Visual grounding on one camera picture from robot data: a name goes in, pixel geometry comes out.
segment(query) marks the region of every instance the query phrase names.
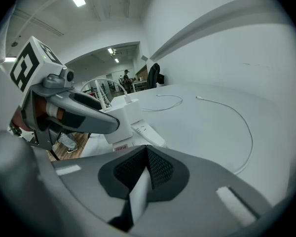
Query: sticker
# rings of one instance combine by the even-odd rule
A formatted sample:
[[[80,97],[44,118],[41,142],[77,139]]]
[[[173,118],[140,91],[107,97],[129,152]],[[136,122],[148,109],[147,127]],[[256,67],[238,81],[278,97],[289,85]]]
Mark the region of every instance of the sticker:
[[[128,146],[127,146],[127,144],[125,144],[125,145],[114,148],[114,151],[120,151],[120,150],[124,150],[124,149],[127,149],[127,148],[128,148]]]
[[[43,44],[42,42],[39,42],[39,45],[41,47],[41,49],[43,49],[43,51],[45,52],[45,54],[47,55],[47,57],[53,62],[53,63],[57,63],[62,65],[62,63],[60,62],[60,60],[58,60],[58,58],[56,57],[56,55],[53,53],[53,51],[45,44]]]
[[[10,73],[12,81],[22,92],[24,92],[26,85],[38,65],[39,61],[33,51],[31,43],[28,43],[18,57]]]

